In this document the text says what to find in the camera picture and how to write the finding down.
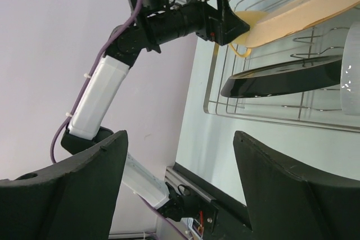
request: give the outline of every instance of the white table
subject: white table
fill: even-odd
[[[360,135],[266,124],[203,110],[214,44],[198,40],[176,162],[245,203],[232,140],[242,130],[310,166],[360,180]]]

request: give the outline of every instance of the wall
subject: wall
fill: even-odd
[[[0,0],[0,178],[50,165],[52,136],[95,56],[129,16],[127,0]],[[129,151],[159,178],[175,159],[196,38],[141,53],[103,125],[129,133]],[[60,146],[56,158],[69,157]],[[155,228],[156,217],[121,186],[113,232]]]

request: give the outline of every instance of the dish rack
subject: dish rack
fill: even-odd
[[[271,12],[292,0],[231,0],[235,11]],[[341,55],[349,27],[360,18],[358,7],[313,28],[255,48],[247,58],[215,45],[204,99],[206,113],[235,119],[310,126],[360,133],[360,117],[343,114],[339,86],[264,98],[225,98],[220,91],[229,76],[297,58]],[[244,53],[242,46],[235,47]]]

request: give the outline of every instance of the robotic arm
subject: robotic arm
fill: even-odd
[[[191,33],[225,45],[249,31],[249,25],[232,12],[228,0],[217,0],[217,9],[207,1],[187,0],[181,5],[169,0],[144,0],[135,22],[107,48],[98,64],[63,135],[63,148],[75,154],[112,134],[100,126],[102,119],[142,49],[161,53],[161,44]],[[133,11],[137,0],[129,3]],[[130,154],[123,182],[166,218],[180,221],[199,213],[195,198],[178,194]]]

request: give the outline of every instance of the yellow handle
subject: yellow handle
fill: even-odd
[[[234,51],[234,53],[235,53],[237,56],[239,56],[239,57],[243,57],[243,58],[248,57],[248,56],[251,54],[251,52],[252,52],[252,49],[251,49],[251,48],[248,48],[248,49],[246,50],[246,53],[244,53],[244,54],[242,55],[242,54],[239,54],[239,53],[238,53],[238,51],[235,49],[234,45],[232,45],[231,43],[229,43],[229,46],[230,46],[230,48]]]

